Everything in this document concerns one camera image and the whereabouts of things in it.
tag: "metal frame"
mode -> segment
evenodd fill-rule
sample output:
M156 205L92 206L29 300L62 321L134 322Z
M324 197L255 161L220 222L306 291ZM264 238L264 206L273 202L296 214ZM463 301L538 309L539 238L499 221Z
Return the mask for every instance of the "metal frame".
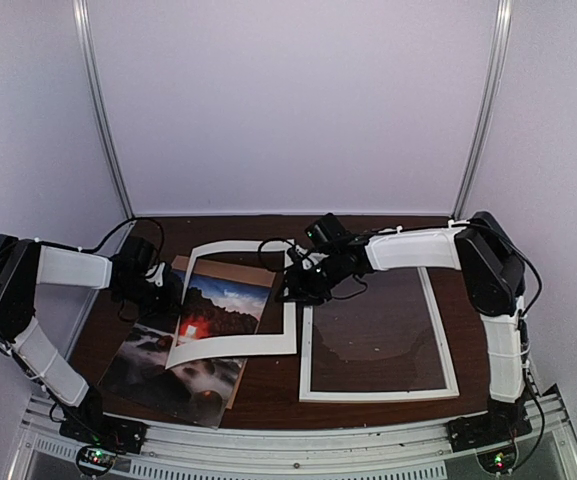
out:
M303 334L301 346L301 373L299 376L299 400L302 402L410 402L419 400L438 400L459 396L457 376L450 355L450 348L443 324L437 300L430 283L430 277L426 268L417 268L419 280L424 291L426 305L430 314L437 350L441 360L441 368L446 382L446 388L437 390L412 390L390 392L317 392L311 390L312 373L312 329L313 307L304 307Z
M466 201L470 195L477 167L479 166L484 150L488 130L490 129L493 106L495 98L497 97L497 91L499 90L499 82L504 69L504 63L506 61L506 50L508 49L508 38L510 36L512 4L513 0L499 0L498 3L497 21L495 23L495 32L492 38L490 60L488 62L488 75L486 77L484 94L479 109L479 117L477 119L477 126L475 127L475 135L470 146L470 153L468 154L468 163L466 164L464 176L452 212L452 217L455 219L461 219L464 215Z
M546 432L569 425L558 395L542 397L540 403L546 414ZM51 405L46 398L35 396L30 400L14 451L15 462L7 478L26 478L33 451L69 459L72 451L82 446L59 436L59 425L48 418ZM519 441L536 437L541 426L534 403L528 402L526 407L533 432ZM385 478L390 478L393 472L393 478L397 478L396 472L418 471L437 462L475 454L474 450L451 451L445 427L449 420L312 431L212 430L145 421L149 428L141 455L123 456L113 473L140 479L168 475L169 480L378 480L380 475L382 479L386 474ZM574 449L574 444L561 447ZM566 455L574 457L575 453L571 450Z
M117 159L117 151L110 132L110 124L108 122L108 114L104 105L104 99L101 92L101 83L99 80L99 71L97 70L97 60L95 59L95 48L92 41L92 32L90 30L90 20L88 18L88 1L87 0L73 0L73 7L75 10L75 23L77 25L77 33L79 35L79 42L81 43L81 51L84 55L84 62L86 64L86 73L88 74L88 84L90 86L90 94L92 96L93 107L95 110L95 119L97 128L99 130L99 137L106 157L106 163L110 170L112 183L115 187L115 193L119 198L121 208L126 218L134 217L126 183L121 174L121 168Z

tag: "blue sky in picture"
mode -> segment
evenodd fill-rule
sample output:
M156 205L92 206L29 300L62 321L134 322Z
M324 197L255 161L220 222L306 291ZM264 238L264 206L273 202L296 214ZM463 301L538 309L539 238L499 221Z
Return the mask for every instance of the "blue sky in picture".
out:
M184 280L185 272L175 270L175 273L182 281ZM247 283L196 274L190 278L189 287L201 290L204 297L212 300L215 305L231 312L248 313L257 320L261 318L264 306L270 295L270 287L249 285Z

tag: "white panel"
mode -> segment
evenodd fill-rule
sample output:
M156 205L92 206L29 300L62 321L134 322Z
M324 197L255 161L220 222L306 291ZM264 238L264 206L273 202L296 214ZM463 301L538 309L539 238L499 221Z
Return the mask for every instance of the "white panel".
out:
M497 2L91 0L139 213L446 213Z
M86 82L72 1L0 2L0 233L88 246L120 219ZM62 351L86 296L39 291ZM0 355L0 478L29 390Z
M528 318L532 356L540 387L559 384L577 432L577 2L515 3L468 213L484 208L544 277Z

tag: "robotic arm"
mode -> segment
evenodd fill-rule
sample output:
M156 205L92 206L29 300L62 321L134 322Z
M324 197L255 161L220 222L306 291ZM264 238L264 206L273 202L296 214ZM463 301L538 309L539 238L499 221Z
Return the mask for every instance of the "robotic arm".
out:
M460 270L470 303L484 324L490 361L488 413L449 424L454 450L529 433L523 408L524 363L528 350L524 322L523 255L488 212L446 228L383 230L353 234L332 214L306 229L314 248L294 246L279 300L319 305L348 277L402 267Z
M39 326L35 287L46 283L110 289L114 301L132 302L141 314L174 313L181 282L166 263L150 268L154 252L152 244L138 237L129 237L118 254L106 258L0 235L0 351L11 355L62 407L64 436L111 451L139 453L146 427L103 415L99 392L68 365Z

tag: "wood surface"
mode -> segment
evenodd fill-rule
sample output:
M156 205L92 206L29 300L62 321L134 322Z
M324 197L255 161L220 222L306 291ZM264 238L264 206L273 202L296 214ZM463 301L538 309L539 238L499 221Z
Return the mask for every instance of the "wood surface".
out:
M193 247L217 240L262 240L269 237L294 238L308 245L303 230L317 217L173 217L162 218L166 243L162 259L189 255ZM346 228L361 232L374 228L445 225L442 217L340 217ZM134 235L158 242L156 227L138 222ZM216 255L211 260L259 266L255 255ZM280 259L271 259L277 266ZM450 345L460 396L450 400L387 404L300 403L299 356L250 358L232 410L226 411L221 426L240 429L321 429L391 425L475 413L486 409L488 396L488 358L484 329L470 306L459 272L431 269L430 279ZM275 288L280 275L275 281ZM86 321L71 364L93 384L102 377L117 349L130 330L130 324L117 318L119 306L101 292ZM259 333L281 331L281 306L269 302ZM301 331L298 344L301 346ZM392 375L392 371L375 372ZM132 417L182 423L179 420L103 392L107 412Z

